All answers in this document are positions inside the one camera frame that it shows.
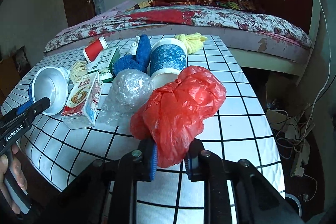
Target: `screw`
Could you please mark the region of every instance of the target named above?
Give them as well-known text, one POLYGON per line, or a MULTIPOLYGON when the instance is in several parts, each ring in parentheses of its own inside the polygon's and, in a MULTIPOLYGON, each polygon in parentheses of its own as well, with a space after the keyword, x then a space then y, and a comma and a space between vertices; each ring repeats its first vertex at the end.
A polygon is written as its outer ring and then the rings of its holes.
POLYGON ((140 150, 133 150, 132 156, 133 157, 140 157, 142 155, 142 152, 140 150))
POLYGON ((240 163, 244 167, 248 167, 250 165, 250 162, 247 159, 238 160, 238 163, 240 163))
POLYGON ((211 154, 211 152, 210 152, 209 150, 202 150, 202 151, 201 151, 201 155, 202 155, 203 157, 209 157, 210 154, 211 154))
POLYGON ((103 164, 103 160, 100 160, 100 159, 96 159, 96 160, 94 160, 94 161, 92 162, 92 165, 93 165, 94 167, 101 167, 102 164, 103 164))

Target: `blue glove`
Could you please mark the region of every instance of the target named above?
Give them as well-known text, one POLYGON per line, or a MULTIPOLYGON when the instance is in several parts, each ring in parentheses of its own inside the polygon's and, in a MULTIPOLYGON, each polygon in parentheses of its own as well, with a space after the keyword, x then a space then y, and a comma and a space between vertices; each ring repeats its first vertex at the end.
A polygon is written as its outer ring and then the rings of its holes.
POLYGON ((150 54, 151 43, 148 36, 143 34, 140 36, 136 55, 125 55, 114 63, 114 75, 117 75, 119 71, 124 69, 137 69, 146 73, 149 65, 150 54))

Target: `yellow towel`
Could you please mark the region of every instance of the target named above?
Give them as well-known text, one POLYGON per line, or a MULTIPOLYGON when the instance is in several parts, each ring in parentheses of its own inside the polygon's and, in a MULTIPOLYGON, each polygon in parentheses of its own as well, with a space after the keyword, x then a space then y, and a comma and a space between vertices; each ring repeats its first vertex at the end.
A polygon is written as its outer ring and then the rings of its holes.
POLYGON ((180 40, 187 48, 188 54, 197 52, 203 47, 203 42, 207 40, 207 37, 202 36, 199 32, 195 34, 177 34, 176 39, 180 40))

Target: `red paper cup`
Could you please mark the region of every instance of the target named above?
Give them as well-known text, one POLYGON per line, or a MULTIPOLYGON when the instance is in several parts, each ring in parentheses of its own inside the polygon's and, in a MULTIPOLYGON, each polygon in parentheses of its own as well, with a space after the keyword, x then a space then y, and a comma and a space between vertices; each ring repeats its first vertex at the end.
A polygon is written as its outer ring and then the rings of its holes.
POLYGON ((99 37, 95 42, 91 43, 83 49, 83 54, 88 63, 94 61, 101 50, 108 48, 104 37, 99 37))

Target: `table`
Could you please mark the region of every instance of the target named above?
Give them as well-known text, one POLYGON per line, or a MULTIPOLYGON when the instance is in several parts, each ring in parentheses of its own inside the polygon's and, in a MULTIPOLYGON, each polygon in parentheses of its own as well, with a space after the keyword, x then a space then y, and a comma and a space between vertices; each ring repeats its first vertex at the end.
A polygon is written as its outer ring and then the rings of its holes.
MULTIPOLYGON (((151 44, 162 37, 149 37, 151 44)), ((237 162, 248 159, 285 197, 280 156, 263 109, 240 66, 218 36, 207 36, 203 49, 189 55, 188 65, 209 69, 225 86, 226 101, 217 114, 204 120, 204 131, 197 136, 205 149, 237 162)), ((134 38, 110 41, 126 53, 134 38)), ((84 59, 83 48, 69 50, 42 59, 9 94, 1 112, 7 113, 28 100, 28 86, 38 70, 47 65, 70 68, 84 59)), ((104 84, 98 109, 109 92, 104 84)), ((39 115, 33 127, 20 140, 20 147, 35 169, 62 191, 93 160, 116 160, 137 148, 139 140, 127 128, 111 127, 99 120, 92 128, 70 130, 60 113, 39 115)), ((232 187, 228 182, 233 223, 236 223, 232 187)), ((138 182, 137 223, 203 223, 204 184, 190 182, 184 164, 158 168, 153 182, 138 182)))

